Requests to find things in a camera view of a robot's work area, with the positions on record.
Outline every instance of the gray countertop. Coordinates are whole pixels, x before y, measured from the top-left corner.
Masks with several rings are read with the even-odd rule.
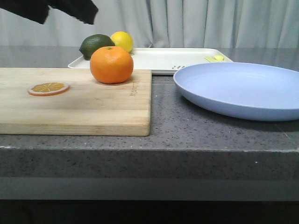
[[[218,50],[299,71],[298,49]],[[0,46],[1,67],[65,68],[79,56],[74,47]],[[0,135],[0,199],[299,200],[298,120],[206,111],[172,76],[153,76],[151,99],[147,137]]]

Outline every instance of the lemon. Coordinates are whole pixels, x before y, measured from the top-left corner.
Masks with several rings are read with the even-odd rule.
[[[124,31],[118,31],[112,34],[111,40],[116,46],[124,48],[127,52],[130,52],[133,48],[133,39],[131,35]]]
[[[90,57],[97,49],[105,46],[115,46],[115,44],[107,35],[94,34],[83,40],[79,51],[83,54],[85,60],[90,60]]]

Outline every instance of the curtain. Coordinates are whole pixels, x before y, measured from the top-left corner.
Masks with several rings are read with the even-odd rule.
[[[80,46],[124,30],[134,47],[298,48],[299,0],[93,0],[94,25],[51,9],[42,25],[0,9],[0,45]]]

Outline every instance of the mandarin orange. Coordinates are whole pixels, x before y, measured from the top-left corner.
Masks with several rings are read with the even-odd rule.
[[[132,56],[119,46],[109,46],[97,49],[90,59],[90,71],[101,83],[122,83],[133,73]]]

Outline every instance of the white tray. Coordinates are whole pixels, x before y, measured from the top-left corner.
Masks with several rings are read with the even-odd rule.
[[[214,55],[222,55],[225,62],[232,62],[218,50],[208,48],[134,48],[132,50],[134,69],[152,70],[152,74],[155,75],[173,75],[186,66],[209,63],[205,57]],[[81,56],[68,67],[88,69],[89,61]]]

